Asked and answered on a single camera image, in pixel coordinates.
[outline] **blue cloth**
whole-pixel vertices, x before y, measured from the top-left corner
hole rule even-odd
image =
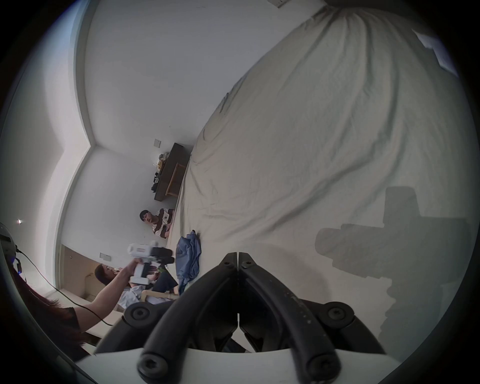
[[[198,276],[198,259],[202,253],[200,242],[195,231],[187,237],[181,237],[175,252],[175,267],[179,281],[179,294],[185,290],[188,282]]]

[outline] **power outlet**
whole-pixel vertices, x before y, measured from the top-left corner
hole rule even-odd
[[[112,257],[111,256],[108,256],[108,255],[105,255],[104,253],[100,253],[100,259],[103,259],[105,261],[111,261],[112,260]]]

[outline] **dark wooden table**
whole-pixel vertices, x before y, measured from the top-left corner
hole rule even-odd
[[[178,197],[183,175],[189,160],[190,154],[183,145],[175,143],[158,180],[155,200],[162,201],[168,195]]]

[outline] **wrinkled bedsheet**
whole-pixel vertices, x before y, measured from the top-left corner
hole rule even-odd
[[[232,88],[193,149],[169,245],[200,276],[248,252],[297,296],[342,301],[403,361],[453,299],[479,224],[460,81],[376,10],[326,7]]]

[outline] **man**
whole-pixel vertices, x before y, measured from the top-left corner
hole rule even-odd
[[[170,234],[170,227],[172,225],[174,209],[160,209],[157,215],[153,215],[146,209],[140,212],[140,219],[152,225],[152,231],[157,236],[167,239]]]
[[[178,285],[172,275],[163,267],[158,269],[154,266],[151,266],[152,271],[155,271],[152,275],[148,275],[148,279],[152,282],[153,287],[151,288],[154,292],[168,292],[175,293],[174,288]],[[104,285],[108,285],[113,278],[116,276],[115,270],[106,265],[100,264],[95,269],[95,277]],[[140,296],[142,291],[148,289],[148,286],[139,285],[130,283],[127,285],[120,296],[118,305],[121,306],[124,310],[127,309],[130,305],[138,303],[140,301]],[[146,301],[152,304],[159,304],[170,299],[157,298],[152,296],[147,296]]]

